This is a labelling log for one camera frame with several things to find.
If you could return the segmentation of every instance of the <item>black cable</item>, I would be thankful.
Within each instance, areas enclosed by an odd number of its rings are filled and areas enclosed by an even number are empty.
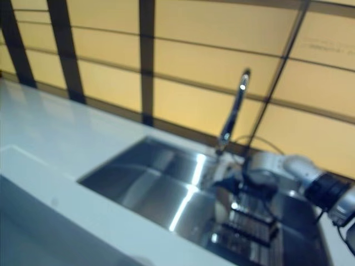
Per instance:
[[[313,222],[313,224],[317,224],[320,219],[322,218],[323,214],[325,213],[324,210],[322,210],[322,212],[317,216],[317,218],[315,219],[315,221]]]
[[[348,247],[350,252],[355,256],[355,250],[350,246],[348,241],[344,238],[344,236],[342,235],[342,232],[340,232],[340,227],[339,226],[337,226],[337,230],[338,230],[338,234],[340,236],[340,239],[343,240],[344,244]]]
[[[237,143],[238,141],[240,141],[242,139],[250,139],[251,137],[252,137],[251,135],[243,135],[243,136],[236,138],[234,140],[234,142]],[[285,155],[285,153],[280,148],[278,148],[275,144],[269,142],[268,140],[263,139],[262,137],[259,137],[259,136],[254,136],[253,139],[261,140],[262,142],[264,142],[264,143],[268,144],[270,147],[272,147],[279,154]]]

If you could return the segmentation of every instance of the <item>white robotic arm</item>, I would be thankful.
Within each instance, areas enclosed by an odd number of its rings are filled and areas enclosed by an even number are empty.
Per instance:
[[[299,194],[327,212],[337,227],[344,227],[355,218],[355,186],[318,168],[306,157],[258,152],[252,156],[247,173],[258,184],[289,180],[288,184],[293,184]],[[347,232],[346,243],[355,255],[355,223]]]

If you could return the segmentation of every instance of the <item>faucet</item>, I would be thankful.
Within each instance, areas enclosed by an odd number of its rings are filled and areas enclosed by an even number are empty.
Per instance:
[[[248,88],[249,79],[250,79],[250,69],[247,68],[244,70],[244,73],[240,79],[232,110],[229,113],[229,116],[227,118],[227,121],[224,124],[221,134],[217,138],[216,154],[218,156],[221,156],[223,154],[226,146],[230,141],[233,128],[238,117],[240,106],[243,102],[245,92]]]

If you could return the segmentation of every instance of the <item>backsplash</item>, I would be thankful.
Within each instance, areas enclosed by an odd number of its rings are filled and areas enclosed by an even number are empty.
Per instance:
[[[2,9],[5,79],[213,145],[249,67],[232,138],[259,136],[355,178],[355,0],[3,0]],[[239,144],[272,151],[253,137]]]

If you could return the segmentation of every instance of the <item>sink basin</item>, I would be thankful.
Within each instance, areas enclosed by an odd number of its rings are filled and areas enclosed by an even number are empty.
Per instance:
[[[200,190],[216,160],[151,138],[80,183],[151,221],[199,243],[214,217],[215,197]]]
[[[300,198],[274,197],[270,207],[283,220],[277,224],[260,200],[241,195],[247,212],[228,209],[229,222],[217,223],[210,185],[218,165],[148,137],[79,183],[239,266],[329,265],[313,208]]]

